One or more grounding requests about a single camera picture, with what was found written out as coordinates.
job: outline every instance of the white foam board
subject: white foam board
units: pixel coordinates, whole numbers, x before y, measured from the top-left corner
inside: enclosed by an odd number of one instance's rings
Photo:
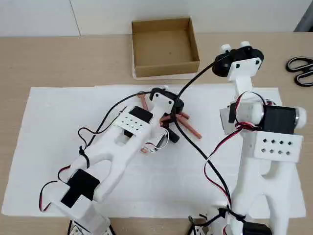
[[[62,216],[54,207],[39,212],[39,192],[43,184],[57,178],[58,170],[78,157],[82,144],[77,136],[81,126],[96,129],[106,111],[126,95],[146,91],[155,86],[114,85],[95,88],[32,88],[26,105],[18,143],[11,165],[9,182],[4,196],[2,213],[19,216]],[[170,86],[179,91],[181,86]],[[277,89],[257,91],[281,104]],[[231,85],[194,85],[182,96],[184,111],[190,114],[190,123],[203,136],[191,138],[206,153],[210,153],[224,132],[219,109],[233,100]],[[128,103],[140,104],[133,98]],[[120,105],[110,119],[114,118]],[[242,139],[236,136],[227,142],[212,161],[234,189],[241,152]],[[204,159],[183,138],[170,143],[155,154],[138,153],[128,166],[121,182],[97,209],[109,217],[186,218],[205,213],[211,204],[224,200],[202,175]],[[95,167],[103,169],[105,177],[108,162]],[[291,190],[291,217],[305,215],[299,178]],[[44,203],[51,190],[44,191]],[[264,201],[256,201],[255,218],[268,217]]]

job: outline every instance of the black mount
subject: black mount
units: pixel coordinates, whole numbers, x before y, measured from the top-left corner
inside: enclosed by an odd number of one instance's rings
[[[264,55],[260,50],[254,49],[251,46],[232,49],[230,51],[227,50],[225,53],[216,56],[216,64],[213,66],[212,71],[219,77],[227,77],[230,66],[233,62],[253,58],[260,58],[260,60],[263,62]]]

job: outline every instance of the wire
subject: wire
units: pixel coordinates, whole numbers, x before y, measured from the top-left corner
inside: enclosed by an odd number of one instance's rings
[[[223,228],[223,235],[227,235],[227,233],[226,233],[226,227],[227,227],[227,225],[225,225],[224,228]]]
[[[202,71],[200,71],[193,79],[191,79],[179,92],[179,94],[177,95],[177,98],[173,104],[173,108],[172,108],[172,112],[171,112],[171,116],[173,117],[174,120],[174,124],[177,127],[177,129],[179,130],[179,132],[182,134],[182,136],[203,156],[204,159],[208,159],[208,157],[206,156],[206,154],[184,133],[184,131],[181,129],[181,127],[179,126],[177,119],[176,119],[176,107],[178,104],[178,100],[180,98],[180,96],[183,94],[183,92],[194,82],[196,81],[202,74],[204,74],[206,71],[208,71],[210,68],[212,68],[216,63],[220,62],[221,60],[225,59],[226,57],[230,56],[230,53],[228,53],[227,55],[225,55],[224,57],[222,57],[219,60],[216,60],[214,62],[212,62],[211,64],[209,64],[207,67],[205,67]],[[207,161],[207,163],[210,165],[210,167],[212,168],[212,170],[214,171],[214,173],[217,175],[217,177],[219,178],[220,182],[222,183],[227,196],[230,198],[230,192],[228,189],[228,186],[224,180],[224,178],[221,176],[221,174],[219,173],[219,171],[215,168],[215,166],[212,164],[212,162],[210,160]]]
[[[67,170],[67,169],[69,169],[69,168],[70,168],[70,165],[67,165],[67,166],[61,168],[61,169],[59,170],[59,172],[58,172],[58,179],[59,179],[60,181],[62,181],[63,183],[65,183],[65,184],[66,184],[66,182],[64,182],[64,181],[60,178],[60,174],[61,174],[62,171]]]
[[[205,175],[205,177],[207,178],[207,180],[212,184],[214,185],[215,187],[217,187],[220,191],[222,191],[223,195],[226,197],[227,199],[227,202],[228,202],[228,205],[229,207],[231,207],[231,198],[228,196],[227,192],[219,185],[217,184],[216,182],[214,182],[213,180],[211,180],[209,178],[209,176],[207,175],[206,173],[206,165],[208,163],[208,160],[209,158],[227,141],[229,140],[230,138],[232,138],[233,136],[237,135],[238,133],[240,133],[242,129],[238,129],[234,132],[232,132],[231,134],[229,134],[228,136],[226,136],[224,139],[222,139],[218,144],[217,146],[215,147],[215,149],[213,150],[213,152],[209,155],[208,159],[205,161],[204,163],[204,166],[203,166],[203,173]]]
[[[94,131],[88,129],[87,127],[81,127],[81,128],[79,128],[79,129],[78,129],[78,136],[79,136],[79,138],[81,138],[81,139],[83,140],[83,142],[84,142],[84,144],[85,144],[84,150],[87,148],[87,142],[86,142],[85,138],[80,134],[80,132],[81,132],[82,130],[89,131],[90,133],[92,133],[92,134],[94,134],[94,135],[99,135],[99,134],[105,132],[105,131],[114,123],[114,121],[115,121],[118,117],[119,117],[119,115],[116,116],[116,117],[110,122],[110,124],[109,124],[104,130],[102,130],[102,131],[100,131],[100,132],[94,132]]]
[[[260,120],[260,123],[261,123],[261,122],[263,121],[264,117],[265,117],[265,108],[266,108],[266,104],[267,104],[267,103],[266,103],[266,101],[264,100],[264,98],[263,98],[260,94],[254,92],[254,91],[245,91],[245,92],[241,93],[240,96],[238,96],[238,98],[237,98],[237,100],[236,100],[236,103],[235,103],[235,120],[236,120],[237,123],[239,123],[239,121],[238,121],[238,119],[237,119],[237,110],[238,110],[238,107],[239,107],[239,105],[240,105],[240,101],[241,101],[242,97],[244,96],[244,94],[247,94],[247,93],[252,93],[252,94],[257,95],[257,96],[262,100],[262,102],[263,102],[263,116],[262,116],[262,118],[261,118],[261,120]]]
[[[95,131],[95,134],[93,134],[91,140],[88,142],[88,144],[86,144],[86,147],[88,147],[88,146],[90,146],[90,145],[92,144],[92,142],[93,142],[93,140],[94,140],[94,138],[96,137],[97,134],[100,134],[100,133],[102,133],[102,132],[105,131],[105,130],[100,131],[100,130],[101,130],[101,127],[103,126],[104,122],[105,122],[106,119],[108,118],[110,112],[111,112],[117,105],[119,105],[120,103],[122,103],[122,102],[124,102],[124,101],[126,101],[126,100],[128,100],[128,99],[130,99],[130,98],[132,98],[132,97],[134,97],[134,96],[141,95],[141,94],[151,94],[151,93],[152,93],[152,92],[138,92],[138,93],[136,93],[136,94],[129,95],[128,97],[126,97],[126,98],[120,100],[119,102],[117,102],[116,104],[114,104],[114,105],[109,109],[109,111],[108,111],[107,114],[104,116],[104,118],[102,119],[100,125],[98,126],[97,130]]]
[[[165,148],[165,147],[167,146],[167,144],[168,144],[169,139],[170,139],[170,133],[169,133],[168,130],[166,130],[164,127],[162,127],[162,128],[165,130],[166,136],[167,136],[166,143],[165,143],[162,147],[157,147],[157,146],[155,146],[153,143],[150,143],[150,142],[146,142],[145,144],[151,144],[151,145],[153,145],[153,147],[156,148],[156,149],[163,149],[163,148]]]
[[[39,194],[39,210],[40,212],[45,212],[46,210],[48,210],[48,208],[50,207],[51,205],[51,202],[48,203],[48,205],[46,205],[46,207],[43,209],[43,190],[46,186],[48,186],[49,184],[52,184],[52,183],[56,183],[57,181],[56,180],[53,180],[53,181],[49,181],[48,183],[46,183],[40,190],[40,194]]]
[[[70,232],[71,232],[72,223],[73,223],[73,221],[70,220],[70,221],[69,221],[69,224],[68,224],[67,235],[69,235]]]

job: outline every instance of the white wall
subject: white wall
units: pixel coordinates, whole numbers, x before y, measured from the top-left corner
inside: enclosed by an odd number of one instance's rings
[[[0,36],[79,35],[69,0],[0,0]]]
[[[311,1],[71,0],[73,13],[70,0],[0,0],[0,36],[124,34],[132,20],[180,16],[197,32],[293,31]]]

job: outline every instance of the white cylinder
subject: white cylinder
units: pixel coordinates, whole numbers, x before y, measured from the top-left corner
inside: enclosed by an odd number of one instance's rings
[[[248,41],[243,41],[240,43],[240,47],[247,47],[249,45],[250,45],[250,43]]]
[[[231,47],[230,44],[224,44],[221,46],[221,52],[225,53],[226,51],[230,51]]]
[[[239,122],[248,121],[254,125],[258,125],[263,115],[263,105],[260,102],[241,103],[237,109],[237,119]]]
[[[295,128],[301,129],[307,123],[307,111],[304,108],[296,107]]]

